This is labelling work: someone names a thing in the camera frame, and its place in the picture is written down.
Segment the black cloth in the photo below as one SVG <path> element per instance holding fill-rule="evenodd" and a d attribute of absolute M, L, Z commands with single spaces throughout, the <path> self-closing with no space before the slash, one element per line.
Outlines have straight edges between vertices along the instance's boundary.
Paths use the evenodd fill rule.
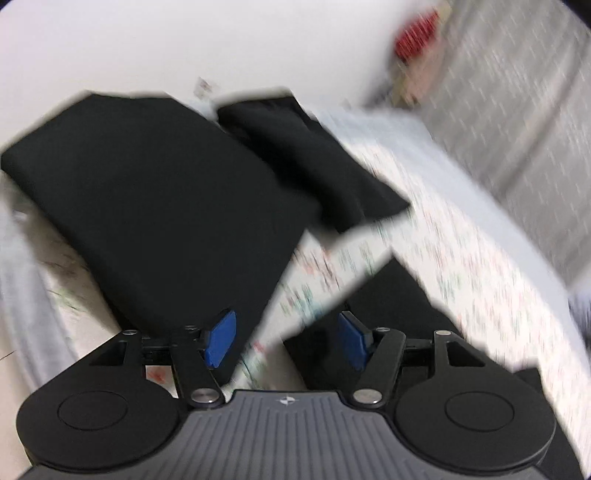
<path fill-rule="evenodd" d="M 234 103 L 219 108 L 217 116 L 219 124 L 269 164 L 283 184 L 319 199 L 323 222 L 339 232 L 409 207 L 361 168 L 292 96 Z"/>
<path fill-rule="evenodd" d="M 412 275 L 393 258 L 345 302 L 285 340 L 287 352 L 311 390 L 353 393 L 360 377 L 360 372 L 349 364 L 338 346 L 337 316 L 343 310 L 353 312 L 369 329 L 388 327 L 404 332 L 408 338 L 432 339 L 435 330 L 461 335 L 453 322 L 431 305 Z"/>
<path fill-rule="evenodd" d="M 453 322 L 431 305 L 415 279 L 393 258 L 345 302 L 284 342 L 304 383 L 311 390 L 339 390 L 350 395 L 361 375 L 349 364 L 339 346 L 337 316 L 343 310 L 353 312 L 370 329 L 388 327 L 404 332 L 407 338 L 432 339 L 433 332 L 440 329 L 462 336 Z M 401 390 L 425 381 L 429 375 L 425 367 L 406 370 L 398 379 L 398 396 Z M 537 369 L 526 369 L 515 375 L 543 395 Z M 560 422 L 557 422 L 548 452 L 537 468 L 549 480 L 583 479 Z"/>
<path fill-rule="evenodd" d="M 273 107 L 263 121 L 281 124 L 284 116 L 291 118 L 289 106 Z M 276 145 L 282 130 L 267 134 Z M 323 182 L 330 183 L 330 169 L 361 178 L 364 188 L 340 192 L 353 197 L 351 212 L 347 201 L 328 200 L 350 226 L 408 206 L 392 190 L 387 199 L 372 194 L 372 186 L 385 186 L 353 168 L 330 136 L 297 137 L 296 145 L 278 146 L 288 169 L 303 161 L 290 151 L 301 147 L 322 166 Z M 310 190 L 285 184 L 231 135 L 170 98 L 90 95 L 7 149 L 2 169 L 81 254 L 121 325 L 161 336 L 211 326 L 234 309 L 236 339 L 215 372 L 220 382 L 230 379 L 293 249 L 321 211 Z"/>

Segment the black fabric bag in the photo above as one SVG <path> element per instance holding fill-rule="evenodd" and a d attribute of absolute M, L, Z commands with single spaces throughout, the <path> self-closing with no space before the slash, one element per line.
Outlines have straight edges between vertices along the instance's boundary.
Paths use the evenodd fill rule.
<path fill-rule="evenodd" d="M 271 110 L 263 122 L 293 114 L 290 107 Z M 276 145 L 274 135 L 282 134 L 269 131 L 267 140 Z M 285 151 L 277 153 L 293 159 L 290 150 L 304 148 L 328 183 L 324 173 L 349 162 L 348 175 L 366 188 L 340 192 L 354 197 L 353 212 L 339 210 L 343 218 L 392 216 L 408 206 L 353 168 L 332 137 L 314 135 L 300 131 L 298 144 L 279 145 Z M 215 371 L 223 383 L 303 231 L 319 217 L 313 192 L 284 181 L 299 161 L 278 179 L 253 151 L 173 99 L 90 95 L 7 149 L 2 169 L 81 254 L 121 325 L 160 336 L 211 326 L 233 309 L 236 338 Z M 338 185 L 342 176 L 333 180 Z M 374 201 L 376 184 L 400 201 L 381 194 Z"/>

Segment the mattress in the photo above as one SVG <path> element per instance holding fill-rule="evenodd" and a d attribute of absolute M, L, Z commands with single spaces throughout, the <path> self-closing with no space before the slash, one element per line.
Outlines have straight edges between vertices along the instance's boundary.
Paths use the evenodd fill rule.
<path fill-rule="evenodd" d="M 406 194 L 413 212 L 337 238 L 306 233 L 233 381 L 225 386 L 227 395 L 236 388 L 298 388 L 281 339 L 313 322 L 395 255 L 468 341 L 508 369 L 539 367 L 545 393 L 589 475 L 591 375 L 582 340 L 564 315 L 566 292 L 552 270 L 494 202 L 453 168 L 412 116 L 311 111 L 365 168 Z M 17 245 L 20 260 L 29 255 L 39 267 L 25 272 L 24 284 L 42 287 L 55 311 L 42 324 L 47 306 L 37 303 L 32 312 L 11 309 L 26 295 L 42 301 L 41 292 L 2 292 L 4 308 L 12 313 L 7 324 L 17 354 L 35 387 L 109 339 L 118 327 L 77 254 L 34 205 L 17 190 L 8 190 L 4 218 L 12 219 L 12 245 Z M 22 263 L 12 253 L 0 257 L 0 275 L 18 273 Z M 51 369 L 43 363 L 48 359 Z M 156 367 L 148 376 L 172 388 L 165 369 Z"/>

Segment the white wall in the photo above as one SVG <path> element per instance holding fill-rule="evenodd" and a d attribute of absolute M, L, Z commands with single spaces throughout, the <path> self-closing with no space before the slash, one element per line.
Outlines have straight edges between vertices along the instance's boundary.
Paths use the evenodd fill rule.
<path fill-rule="evenodd" d="M 397 30 L 435 0 L 13 0 L 0 12 L 0 145 L 75 93 L 187 98 L 286 86 L 362 103 Z"/>

